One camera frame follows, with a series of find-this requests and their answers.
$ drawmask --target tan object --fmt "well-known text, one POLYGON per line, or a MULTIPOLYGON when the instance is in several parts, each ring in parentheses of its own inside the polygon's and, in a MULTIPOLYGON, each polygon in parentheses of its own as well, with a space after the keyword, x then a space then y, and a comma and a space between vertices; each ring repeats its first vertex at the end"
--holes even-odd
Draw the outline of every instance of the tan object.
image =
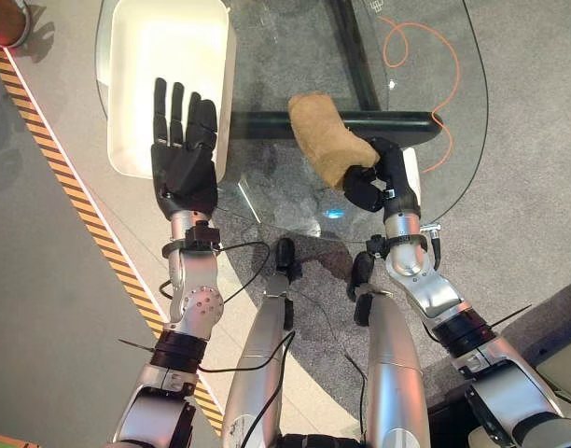
POLYGON ((343 126, 328 95, 296 95, 287 109, 298 145, 330 187, 341 189, 343 175, 351 166, 370 168, 379 161, 379 154, 369 143, 343 126))

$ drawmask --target yellow black hazard tape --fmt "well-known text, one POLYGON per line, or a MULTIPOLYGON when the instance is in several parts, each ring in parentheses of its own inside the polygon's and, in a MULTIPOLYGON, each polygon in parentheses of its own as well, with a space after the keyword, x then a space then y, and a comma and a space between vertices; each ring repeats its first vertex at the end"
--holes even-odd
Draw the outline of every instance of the yellow black hazard tape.
MULTIPOLYGON (((151 328, 155 337, 159 338, 163 326, 159 311, 120 249, 118 242, 107 228, 107 224, 100 217, 96 207, 93 206, 91 196, 86 193, 84 185, 74 172, 72 165, 68 162, 67 156, 60 151, 57 143, 52 138, 51 132, 46 126, 39 109, 33 104, 31 96, 19 78, 13 63, 2 49, 0 49, 0 78, 6 86, 10 98, 20 111, 26 127, 39 146, 41 154, 47 160, 49 167, 68 195, 70 202, 84 222, 95 244, 101 249, 101 253, 124 286, 132 303, 138 308, 146 324, 151 328)), ((216 401, 201 381, 196 386, 194 398, 216 434, 220 435, 223 415, 216 401)))

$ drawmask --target black strap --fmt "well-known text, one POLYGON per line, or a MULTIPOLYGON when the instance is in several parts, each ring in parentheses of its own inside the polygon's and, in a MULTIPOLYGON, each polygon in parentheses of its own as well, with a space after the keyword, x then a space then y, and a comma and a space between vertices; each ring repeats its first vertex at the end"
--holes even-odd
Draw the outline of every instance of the black strap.
POLYGON ((414 235, 402 235, 394 238, 385 238, 381 235, 372 235, 370 240, 367 241, 367 250, 370 254, 379 254, 382 258, 386 259, 389 251, 396 245, 406 245, 411 243, 420 243, 420 247, 428 252, 428 242, 426 237, 421 233, 414 235))

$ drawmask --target white plastic tray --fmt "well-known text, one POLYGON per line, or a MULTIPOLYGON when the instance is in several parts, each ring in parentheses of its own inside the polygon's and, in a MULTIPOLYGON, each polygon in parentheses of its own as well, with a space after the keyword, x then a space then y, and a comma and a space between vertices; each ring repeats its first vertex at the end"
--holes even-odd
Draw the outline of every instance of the white plastic tray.
POLYGON ((186 129, 190 94, 216 105, 217 180, 225 174, 230 134, 236 40, 220 0, 121 0, 111 31, 107 155, 123 175, 151 178, 153 90, 167 81, 166 110, 174 82, 184 84, 186 129))

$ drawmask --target robotic hand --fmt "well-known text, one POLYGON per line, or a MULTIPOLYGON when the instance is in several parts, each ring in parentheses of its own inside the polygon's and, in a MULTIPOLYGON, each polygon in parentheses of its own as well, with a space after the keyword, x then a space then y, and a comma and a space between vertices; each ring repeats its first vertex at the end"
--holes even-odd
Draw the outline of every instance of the robotic hand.
POLYGON ((186 134, 182 134, 184 86, 174 84, 172 115, 167 138, 166 82, 155 81, 155 110, 151 161, 157 203, 165 217, 183 210, 211 216, 217 206, 217 181, 213 148, 216 144, 216 108, 193 92, 188 108, 186 134))

